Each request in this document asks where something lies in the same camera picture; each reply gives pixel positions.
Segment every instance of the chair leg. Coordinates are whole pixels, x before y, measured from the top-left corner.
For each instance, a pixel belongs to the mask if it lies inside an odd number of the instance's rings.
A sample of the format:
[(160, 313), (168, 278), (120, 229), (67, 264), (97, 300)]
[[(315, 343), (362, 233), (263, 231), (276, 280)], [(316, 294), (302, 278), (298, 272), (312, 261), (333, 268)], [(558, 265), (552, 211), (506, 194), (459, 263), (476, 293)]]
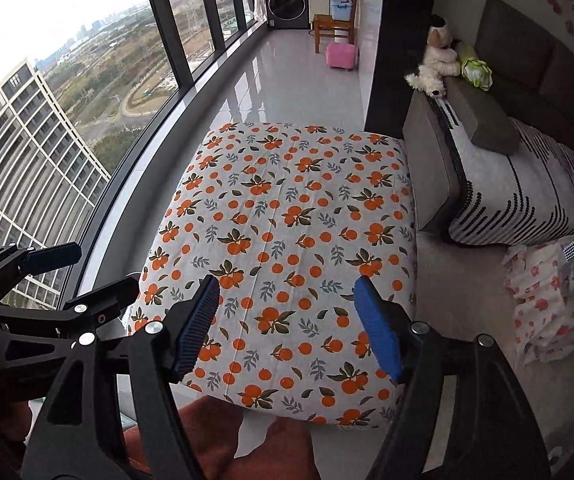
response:
[(316, 46), (316, 54), (320, 53), (320, 27), (318, 23), (314, 22), (314, 45)]

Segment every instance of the plush dog ear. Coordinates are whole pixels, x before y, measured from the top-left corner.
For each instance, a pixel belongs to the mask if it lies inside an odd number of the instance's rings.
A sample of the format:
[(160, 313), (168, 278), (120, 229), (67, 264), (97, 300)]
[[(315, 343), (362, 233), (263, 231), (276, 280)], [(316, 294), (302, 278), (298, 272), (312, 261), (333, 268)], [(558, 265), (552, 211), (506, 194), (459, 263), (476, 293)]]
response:
[(416, 74), (407, 74), (405, 76), (405, 80), (407, 81), (407, 84), (414, 90), (419, 90), (420, 92), (423, 91), (423, 88), (420, 85), (420, 77)]
[(442, 40), (440, 39), (440, 33), (438, 29), (432, 28), (432, 31), (429, 33), (429, 37), (427, 37), (427, 45), (433, 46), (434, 48), (440, 48), (442, 46)]

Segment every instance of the washing machine door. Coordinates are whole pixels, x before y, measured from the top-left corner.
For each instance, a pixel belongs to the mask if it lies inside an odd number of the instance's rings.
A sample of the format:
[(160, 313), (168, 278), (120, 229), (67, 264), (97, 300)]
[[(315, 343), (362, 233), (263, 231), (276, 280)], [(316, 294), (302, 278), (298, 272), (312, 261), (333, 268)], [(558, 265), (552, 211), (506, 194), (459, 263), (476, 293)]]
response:
[(307, 9), (305, 0), (269, 0), (267, 4), (271, 13), (285, 22), (298, 19)]

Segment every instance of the wooden chair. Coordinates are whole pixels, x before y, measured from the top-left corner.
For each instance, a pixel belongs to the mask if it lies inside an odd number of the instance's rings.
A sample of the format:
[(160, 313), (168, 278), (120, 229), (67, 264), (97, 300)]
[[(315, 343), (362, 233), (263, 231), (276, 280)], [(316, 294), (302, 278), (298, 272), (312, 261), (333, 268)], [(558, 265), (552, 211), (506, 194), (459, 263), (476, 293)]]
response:
[(335, 20), (329, 14), (314, 14), (314, 42), (316, 45), (316, 54), (320, 52), (320, 38), (346, 38), (344, 35), (336, 34), (336, 30), (342, 30), (348, 33), (349, 43), (353, 44), (356, 40), (355, 18), (358, 0), (352, 0), (352, 13), (349, 21)]

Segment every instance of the screw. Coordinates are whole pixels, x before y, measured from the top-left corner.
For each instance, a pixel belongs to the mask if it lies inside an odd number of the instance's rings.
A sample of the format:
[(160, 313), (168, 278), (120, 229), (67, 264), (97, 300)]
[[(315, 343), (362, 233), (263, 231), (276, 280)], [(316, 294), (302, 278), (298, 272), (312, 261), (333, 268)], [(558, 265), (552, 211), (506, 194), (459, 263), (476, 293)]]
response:
[(411, 323), (411, 331), (417, 335), (425, 335), (429, 332), (429, 325), (422, 321), (414, 321)]
[(78, 342), (81, 345), (91, 345), (94, 342), (94, 339), (96, 339), (96, 336), (91, 333), (91, 332), (85, 332), (82, 336), (80, 336), (78, 338)]
[(485, 348), (491, 348), (494, 343), (494, 338), (487, 334), (481, 334), (478, 336), (478, 344), (484, 346)]
[(161, 330), (163, 330), (163, 323), (160, 321), (152, 321), (145, 325), (145, 332), (148, 334), (157, 334)]

